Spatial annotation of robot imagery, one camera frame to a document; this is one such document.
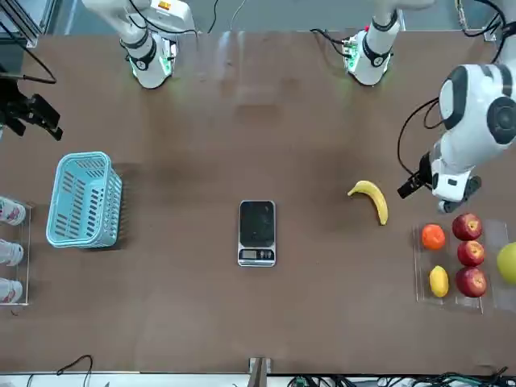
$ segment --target table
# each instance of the table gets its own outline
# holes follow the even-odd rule
[[[34,127],[0,143],[3,193],[38,205],[32,305],[2,312],[1,370],[90,353],[97,370],[245,372],[267,356],[274,372],[514,372],[513,315],[416,303],[410,228],[452,216],[428,192],[396,192],[403,121],[492,47],[402,33],[392,70],[364,88],[309,33],[185,37],[176,77],[156,90],[132,78],[114,37],[49,37],[36,51],[58,83],[23,90],[58,109],[64,136]],[[413,166],[439,138],[421,119],[403,140]],[[123,180],[121,238],[58,250],[44,237],[55,168],[86,151],[106,152]],[[465,208],[515,226],[515,164],[512,149],[479,168],[484,188]],[[346,196],[363,179],[385,193],[385,227],[366,197]],[[275,268],[236,263],[244,198],[277,204]]]

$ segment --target blue plastic basket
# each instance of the blue plastic basket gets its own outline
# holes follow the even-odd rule
[[[57,165],[47,221],[55,248],[104,248],[116,242],[122,180],[103,152],[72,153]]]

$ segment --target metal bracket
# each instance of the metal bracket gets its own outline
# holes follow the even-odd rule
[[[266,387],[267,375],[271,373],[271,360],[265,357],[252,357],[249,359],[249,378],[248,387]]]
[[[497,35],[496,33],[491,33],[491,31],[484,32],[484,41],[485,42],[496,42],[497,41]]]

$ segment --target black cable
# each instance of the black cable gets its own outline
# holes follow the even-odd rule
[[[217,4],[218,0],[215,0],[213,3],[213,23],[211,24],[210,28],[208,29],[208,33],[211,33],[211,30],[213,30],[213,27],[215,26],[215,22],[217,22]]]
[[[430,104],[430,106],[428,106],[428,109],[427,109],[427,112],[425,113],[425,118],[423,119],[422,121],[422,124],[423,126],[426,128],[426,129],[435,129],[436,127],[438,127],[441,123],[443,123],[443,120],[441,119],[438,123],[435,123],[433,125],[429,125],[428,124],[428,115],[430,114],[430,112],[432,111],[432,109],[434,108],[435,105],[437,105],[439,103],[439,100],[433,102],[432,104]]]
[[[325,385],[326,387],[331,387],[331,386],[330,386],[330,383],[328,383],[327,381],[325,381],[323,377],[320,377],[318,380],[319,380],[319,385],[321,385],[321,382],[322,382],[322,383],[324,383],[324,385]]]
[[[334,39],[332,38],[330,35],[328,35],[327,31],[323,31],[323,30],[320,30],[319,28],[312,28],[310,30],[310,32],[317,32],[319,34],[321,34],[326,40],[328,40],[331,44],[331,46],[333,47],[333,49],[341,56],[343,56],[344,58],[351,58],[351,56],[349,56],[348,54],[344,54],[342,51],[339,50],[339,48],[336,46],[337,44],[340,44],[340,45],[343,45],[344,44],[344,41],[343,40],[337,40],[337,39]]]
[[[344,375],[331,375],[331,381],[333,381],[335,387],[356,387],[356,384],[347,379]]]
[[[394,378],[391,378],[388,382],[387,382],[387,386],[386,387],[394,387],[395,385],[397,385],[400,381],[402,381],[403,379],[405,379],[404,377],[400,377],[397,381],[395,381],[394,383],[390,384],[390,382],[393,380]]]
[[[133,23],[133,24],[135,25],[135,27],[136,27],[136,28],[139,28],[140,30],[146,30],[146,29],[147,29],[147,27],[145,27],[145,26],[143,26],[143,27],[142,27],[142,26],[139,26],[139,25],[138,25],[138,23],[137,23],[137,22],[135,22],[135,20],[132,18],[132,16],[128,15],[128,16],[127,16],[127,18],[128,18],[129,20],[131,20],[131,23]]]
[[[140,12],[140,10],[138,8],[136,8],[135,6],[135,3],[132,1],[132,0],[129,0],[129,3],[132,5],[132,7],[135,9],[136,13],[138,15],[140,15],[142,17],[143,20],[145,20],[145,23],[147,24],[150,24],[151,26],[153,26],[155,29],[157,29],[158,31],[162,31],[162,32],[166,32],[167,34],[177,34],[177,35],[181,35],[181,34],[186,34],[187,32],[193,32],[195,34],[195,36],[197,37],[197,31],[195,30],[184,30],[184,31],[170,31],[170,30],[165,30],[164,28],[161,28],[161,27],[158,27],[157,25],[155,25],[153,22],[151,22],[149,19],[147,19],[144,14],[142,14]]]
[[[40,65],[50,76],[51,79],[45,79],[40,77],[33,77],[31,75],[25,75],[25,74],[11,74],[11,73],[0,73],[0,78],[6,78],[6,79],[22,79],[25,81],[33,81],[33,82],[39,82],[39,83],[46,83],[48,85],[54,85],[57,82],[57,79],[54,77],[54,74],[52,74],[52,71],[47,67],[43,61],[38,58],[35,54],[31,52],[27,47],[25,47],[23,44],[20,43],[20,40],[16,38],[11,31],[7,29],[7,27],[0,21],[0,27],[8,34],[8,36],[24,50],[29,56],[31,56],[32,59],[34,59],[38,65]]]
[[[84,377],[84,381],[82,382],[82,387],[86,387],[86,382],[88,381],[88,377],[91,376],[91,370],[94,367],[94,358],[91,355],[83,355],[79,357],[77,360],[73,361],[72,363],[65,365],[63,368],[60,368],[57,370],[56,375],[61,376],[67,369],[70,369],[71,367],[74,367],[75,365],[81,363],[84,359],[89,360],[89,368],[88,372],[86,373],[86,376]]]
[[[293,377],[290,379],[290,382],[287,384],[287,387],[292,387],[292,384],[298,379],[299,377]]]
[[[446,372],[442,373],[437,376],[432,377],[419,377],[414,379],[414,382],[412,383],[412,387],[415,387],[416,385],[420,383],[429,384],[430,386],[427,387],[449,387],[450,383],[453,381],[462,381],[464,380],[470,380],[472,382],[476,382],[478,384],[478,387],[490,387],[490,386],[498,386],[501,387],[504,385],[505,387],[508,386],[508,381],[514,381],[511,377],[503,377],[502,374],[507,370],[507,367],[500,368],[497,372],[495,372],[490,377],[469,377],[467,375],[463,375],[461,373],[457,372]]]
[[[403,162],[402,160],[402,155],[401,155],[401,145],[402,145],[402,136],[403,136],[403,133],[405,132],[405,129],[407,127],[407,125],[409,124],[410,120],[417,114],[419,113],[421,110],[423,110],[425,107],[429,106],[429,105],[432,105],[432,104],[435,104],[435,102],[438,102],[439,101],[439,98],[432,98],[430,101],[427,101],[425,103],[423,103],[421,106],[419,106],[416,110],[414,110],[410,115],[409,115],[409,118],[407,118],[405,120],[405,122],[403,123],[403,126],[402,126],[402,129],[400,130],[400,134],[397,138],[397,162],[401,165],[401,167],[403,169],[405,169],[405,171],[410,175],[410,177],[414,177],[415,176],[415,173],[412,172],[406,165],[405,163]],[[425,186],[428,188],[428,189],[431,189],[431,187],[425,183]]]
[[[488,32],[488,31],[493,34],[500,27],[502,29],[500,45],[498,46],[498,49],[494,55],[494,58],[491,60],[491,63],[495,63],[498,60],[498,57],[500,56],[501,50],[505,46],[507,37],[513,35],[514,33],[513,32],[507,33],[506,31],[504,31],[507,27],[507,19],[506,19],[506,15],[503,13],[503,11],[501,10],[501,8],[499,6],[497,6],[491,0],[475,0],[475,1],[491,7],[496,12],[496,14],[494,15],[494,18],[491,20],[491,22],[488,24],[488,26],[484,30],[482,30],[480,32],[475,32],[475,33],[468,33],[464,29],[462,31],[466,36],[475,37],[475,36],[483,35],[484,33]],[[494,21],[497,18],[500,18],[501,21],[495,23]]]
[[[323,31],[320,28],[312,28],[310,30],[310,32],[317,32],[317,33],[321,34],[322,36],[324,36],[324,38],[326,38],[327,40],[330,40],[333,43],[342,44],[344,41],[344,39],[338,40],[338,39],[332,38],[326,31]]]

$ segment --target green apple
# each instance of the green apple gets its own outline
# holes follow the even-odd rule
[[[509,243],[498,253],[497,265],[503,279],[516,285],[516,242]]]

